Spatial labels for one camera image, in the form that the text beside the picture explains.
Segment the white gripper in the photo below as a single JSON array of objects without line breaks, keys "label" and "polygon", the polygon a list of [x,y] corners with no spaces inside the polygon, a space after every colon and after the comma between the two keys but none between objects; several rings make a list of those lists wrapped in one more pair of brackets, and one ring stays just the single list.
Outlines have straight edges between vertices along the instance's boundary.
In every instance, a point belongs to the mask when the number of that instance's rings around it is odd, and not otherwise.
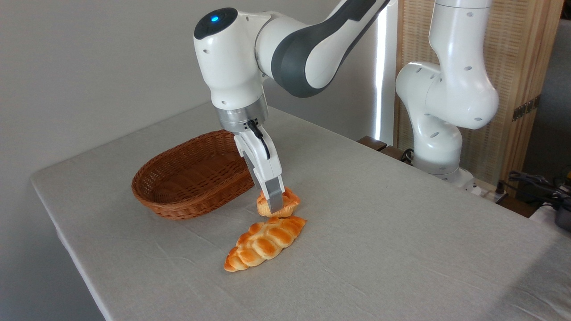
[{"label": "white gripper", "polygon": [[263,126],[259,126],[262,138],[257,138],[253,130],[235,133],[235,143],[239,154],[247,159],[248,167],[257,188],[269,206],[270,213],[283,209],[284,185],[282,168],[273,140]]}]

